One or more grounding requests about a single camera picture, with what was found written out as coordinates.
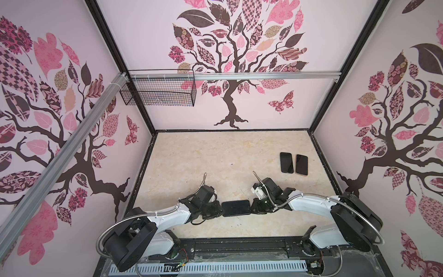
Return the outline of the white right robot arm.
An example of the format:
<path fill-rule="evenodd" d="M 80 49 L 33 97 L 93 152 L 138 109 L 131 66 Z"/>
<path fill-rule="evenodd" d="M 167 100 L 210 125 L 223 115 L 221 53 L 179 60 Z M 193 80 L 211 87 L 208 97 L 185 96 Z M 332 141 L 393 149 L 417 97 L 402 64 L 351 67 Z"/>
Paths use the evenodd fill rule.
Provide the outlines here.
<path fill-rule="evenodd" d="M 251 192 L 256 196 L 251 207 L 254 214 L 271 214 L 280 210 L 303 211 L 333 223 L 313 226 L 306 232 L 307 244 L 317 249 L 349 245 L 361 252 L 383 245 L 383 221 L 352 193 L 323 196 L 303 193 L 295 188 L 282 189 L 270 178 L 259 180 Z"/>

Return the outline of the pink phone case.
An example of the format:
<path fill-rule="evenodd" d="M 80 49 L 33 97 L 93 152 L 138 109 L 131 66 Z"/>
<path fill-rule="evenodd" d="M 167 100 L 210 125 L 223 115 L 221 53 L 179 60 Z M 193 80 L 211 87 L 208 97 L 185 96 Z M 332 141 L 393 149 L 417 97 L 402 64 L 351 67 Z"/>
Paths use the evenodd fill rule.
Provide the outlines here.
<path fill-rule="evenodd" d="M 308 157 L 305 155 L 297 154 L 295 158 L 295 173 L 303 176 L 307 176 L 309 173 Z"/>

